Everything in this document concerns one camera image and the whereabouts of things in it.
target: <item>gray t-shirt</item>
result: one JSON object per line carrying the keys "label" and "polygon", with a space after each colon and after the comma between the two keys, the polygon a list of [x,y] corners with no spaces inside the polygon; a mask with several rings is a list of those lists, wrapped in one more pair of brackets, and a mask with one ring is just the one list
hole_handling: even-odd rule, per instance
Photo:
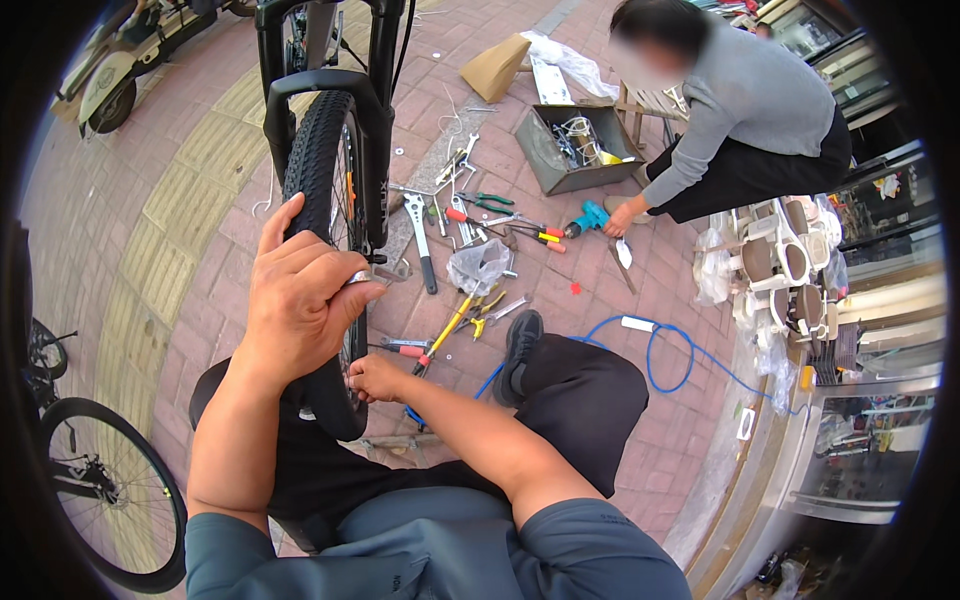
{"label": "gray t-shirt", "polygon": [[779,155],[816,157],[833,123],[836,103],[809,65],[774,41],[711,20],[684,80],[690,122],[670,166],[643,190],[650,206],[699,181],[727,137]]}
{"label": "gray t-shirt", "polygon": [[573,600],[690,598],[684,574],[613,505],[579,498],[533,515],[467,488],[385,493],[338,529],[319,556],[277,558],[232,516],[187,521],[186,591],[213,598]]}

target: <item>blue cable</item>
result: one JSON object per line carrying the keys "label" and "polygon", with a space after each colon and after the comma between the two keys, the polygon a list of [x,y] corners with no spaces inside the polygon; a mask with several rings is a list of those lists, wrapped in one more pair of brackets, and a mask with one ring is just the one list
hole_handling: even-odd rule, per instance
{"label": "blue cable", "polygon": [[[609,350],[609,348],[607,348],[606,346],[604,346],[604,345],[601,344],[600,342],[597,342],[596,340],[594,340],[594,339],[593,339],[593,334],[596,333],[596,332],[600,329],[600,327],[604,326],[605,324],[611,323],[611,322],[613,322],[613,321],[619,321],[620,319],[622,319],[622,318],[624,318],[624,317],[630,317],[631,319],[639,319],[639,320],[641,320],[641,321],[645,321],[645,322],[647,322],[647,323],[652,323],[652,324],[654,324],[653,331],[651,332],[651,335],[650,335],[650,340],[647,342],[647,378],[650,380],[650,385],[652,385],[652,386],[654,387],[654,389],[657,390],[658,392],[660,392],[661,394],[673,394],[673,393],[676,392],[677,390],[680,390],[680,389],[686,384],[687,380],[689,380],[689,378],[690,378],[690,373],[693,371],[694,351],[699,350],[704,356],[706,356],[706,358],[708,358],[708,359],[710,359],[711,361],[713,361],[714,363],[716,363],[716,365],[717,365],[718,367],[720,367],[720,369],[722,369],[727,375],[729,375],[729,376],[733,379],[733,381],[735,381],[735,382],[737,382],[738,384],[740,384],[741,386],[743,386],[748,392],[752,392],[752,393],[754,393],[754,394],[757,394],[757,395],[759,395],[759,396],[763,396],[763,397],[765,397],[765,398],[769,398],[769,399],[771,399],[771,400],[774,399],[773,396],[770,396],[769,394],[764,394],[762,391],[756,390],[756,389],[750,387],[749,385],[747,385],[747,384],[746,384],[744,381],[742,381],[739,377],[737,377],[736,375],[734,375],[733,372],[732,372],[730,369],[728,369],[723,363],[721,363],[719,360],[717,360],[716,357],[714,357],[712,354],[710,354],[709,352],[707,352],[705,349],[703,349],[703,348],[701,348],[700,346],[698,346],[697,344],[695,344],[695,343],[693,342],[693,340],[690,339],[690,336],[689,336],[685,331],[683,331],[683,330],[680,329],[679,327],[677,327],[677,326],[675,326],[675,325],[672,325],[672,324],[659,323],[659,322],[657,322],[657,321],[654,321],[653,319],[646,319],[646,318],[644,318],[644,317],[638,317],[638,316],[636,316],[636,315],[617,315],[617,316],[615,316],[615,317],[610,317],[610,318],[608,318],[608,319],[605,319],[605,320],[601,321],[601,322],[600,322],[599,324],[597,324],[593,329],[591,329],[590,332],[589,332],[586,336],[584,336],[584,337],[575,336],[575,335],[571,335],[571,336],[567,336],[567,337],[568,337],[569,339],[571,339],[571,340],[576,340],[576,341],[578,341],[578,342],[585,342],[585,343],[587,343],[587,344],[593,344],[594,346],[597,346],[597,347],[602,348],[602,349],[604,349],[604,350]],[[681,379],[681,380],[680,380],[680,383],[678,383],[676,386],[674,386],[674,387],[672,387],[672,388],[669,388],[669,389],[664,389],[664,388],[662,388],[660,385],[658,385],[656,379],[654,379],[653,368],[652,368],[652,365],[650,364],[650,355],[653,353],[654,340],[655,340],[655,339],[657,338],[657,336],[660,335],[660,333],[661,333],[662,331],[664,331],[664,330],[665,330],[665,331],[676,331],[676,332],[679,333],[679,334],[681,335],[681,337],[683,337],[684,340],[686,340],[686,342],[690,345],[690,362],[687,363],[687,365],[686,365],[686,373],[684,373],[684,378]],[[482,386],[480,386],[480,390],[473,396],[474,398],[479,398],[479,397],[487,390],[487,388],[490,387],[490,384],[493,382],[493,379],[503,370],[503,366],[504,366],[505,364],[506,364],[506,363],[500,363],[500,366],[497,367],[497,368],[493,371],[493,373],[491,373],[490,377],[487,377],[487,381],[485,381],[484,384],[483,384]],[[803,410],[803,408],[806,408],[806,412],[807,412],[807,414],[809,415],[809,413],[810,413],[810,406],[809,406],[809,404],[804,404],[804,405],[801,406],[799,409],[797,409],[796,412],[794,412],[794,411],[792,411],[792,410],[790,410],[790,409],[787,409],[787,412],[790,413],[791,415],[799,415],[800,412]],[[417,423],[419,423],[420,425],[424,425],[424,426],[426,425],[426,422],[424,422],[423,419],[420,418],[420,415],[418,415],[418,414],[417,414],[413,409],[411,409],[409,406],[407,407],[407,415],[410,415],[410,418],[413,419],[413,420],[415,420],[415,421],[416,421]]]}

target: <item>left hand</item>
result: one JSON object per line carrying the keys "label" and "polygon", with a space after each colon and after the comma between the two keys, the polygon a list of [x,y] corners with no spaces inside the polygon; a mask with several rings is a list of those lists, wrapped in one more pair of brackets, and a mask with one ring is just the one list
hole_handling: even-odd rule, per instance
{"label": "left hand", "polygon": [[357,252],[338,252],[308,230],[284,242],[283,231],[302,207],[299,193],[263,227],[247,333],[234,354],[244,371],[281,390],[335,356],[350,324],[387,291],[371,281],[343,287],[354,273],[370,268]]}
{"label": "left hand", "polygon": [[603,232],[610,237],[623,237],[633,222],[634,212],[630,208],[630,203],[623,203],[616,208],[607,224],[603,226]]}

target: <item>bicycle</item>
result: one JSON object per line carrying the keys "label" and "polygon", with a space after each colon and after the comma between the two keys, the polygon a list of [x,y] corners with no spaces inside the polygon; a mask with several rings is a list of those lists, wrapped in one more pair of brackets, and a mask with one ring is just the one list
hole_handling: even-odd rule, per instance
{"label": "bicycle", "polygon": [[[396,68],[403,0],[364,0],[372,13],[368,64],[343,40],[342,16],[335,27],[339,1],[267,0],[257,5],[254,24],[267,105],[263,131],[283,188],[283,201],[297,192],[306,196],[285,239],[310,229],[338,250],[360,252],[371,264],[384,264],[387,256],[374,251],[387,242],[394,124],[391,100],[413,27],[416,0],[410,0],[407,8]],[[288,17],[294,35],[284,48],[283,23]],[[337,64],[340,48],[357,58],[365,72],[330,68]],[[320,95],[297,127],[287,101],[308,91],[320,91]],[[296,382],[304,389],[309,412],[337,440],[356,440],[367,426],[367,403],[345,383],[350,363],[366,354],[364,311],[344,335],[340,354]]]}
{"label": "bicycle", "polygon": [[32,319],[22,373],[43,411],[40,456],[70,535],[93,566],[132,591],[168,591],[186,575],[186,506],[170,470],[123,417],[93,400],[57,395],[54,381],[67,371],[61,341],[75,335],[57,337]]}

